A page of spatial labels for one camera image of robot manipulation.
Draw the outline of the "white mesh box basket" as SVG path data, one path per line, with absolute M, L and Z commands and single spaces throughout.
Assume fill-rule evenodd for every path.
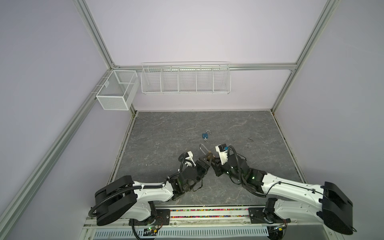
M 129 111 L 139 85 L 136 71 L 112 70 L 96 97 L 104 110 Z

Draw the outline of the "aluminium front rail frame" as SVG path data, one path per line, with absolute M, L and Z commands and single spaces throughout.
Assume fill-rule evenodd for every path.
M 299 226 L 299 225 L 323 225 L 327 227 L 320 218 L 316 216 L 316 211 L 305 204 L 296 202 L 278 201 L 275 207 L 276 214 L 285 220 L 283 224 L 252 224 L 248 208 L 264 208 L 263 205 L 256 206 L 210 206 L 210 207 L 155 207 L 148 205 L 146 213 L 155 214 L 156 209 L 170 209 L 170 224 L 166 227 L 234 227 L 234 226 Z

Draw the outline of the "brass padlock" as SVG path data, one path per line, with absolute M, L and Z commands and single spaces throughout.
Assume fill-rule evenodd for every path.
M 199 149 L 204 154 L 206 161 L 211 164 L 212 160 L 215 159 L 214 154 L 204 144 L 199 144 Z

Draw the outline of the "blue padlock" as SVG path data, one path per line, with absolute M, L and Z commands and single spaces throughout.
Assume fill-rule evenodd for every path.
M 211 134 L 211 131 L 210 130 L 206 130 L 206 132 L 202 134 L 203 140 L 204 139 L 208 139 L 210 134 Z

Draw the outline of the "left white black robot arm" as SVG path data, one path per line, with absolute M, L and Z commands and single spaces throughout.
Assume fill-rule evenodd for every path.
M 188 192 L 193 192 L 197 183 L 202 183 L 212 161 L 198 159 L 191 166 L 182 162 L 180 171 L 161 183 L 141 183 L 131 176 L 123 176 L 95 193 L 95 205 L 88 212 L 96 218 L 98 226 L 111 224 L 127 215 L 140 222 L 156 217 L 155 201 L 174 201 Z

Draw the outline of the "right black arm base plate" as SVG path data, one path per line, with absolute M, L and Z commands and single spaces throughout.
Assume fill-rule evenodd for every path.
M 283 224 L 284 219 L 275 213 L 274 208 L 248 208 L 252 224 Z

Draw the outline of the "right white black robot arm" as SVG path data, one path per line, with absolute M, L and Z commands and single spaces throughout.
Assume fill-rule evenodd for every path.
M 216 176 L 227 175 L 254 196 L 269 198 L 265 218 L 309 219 L 323 223 L 343 235 L 352 235 L 353 202 L 334 183 L 311 185 L 276 177 L 253 169 L 247 161 L 234 154 L 215 158 L 212 167 Z

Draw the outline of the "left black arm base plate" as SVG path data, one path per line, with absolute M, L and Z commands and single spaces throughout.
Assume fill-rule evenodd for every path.
M 133 220 L 135 226 L 149 226 L 149 225 L 158 225 L 158 226 L 168 226 L 171 219 L 171 210 L 170 209 L 156 209 L 155 214 L 151 214 L 150 217 L 144 221 Z

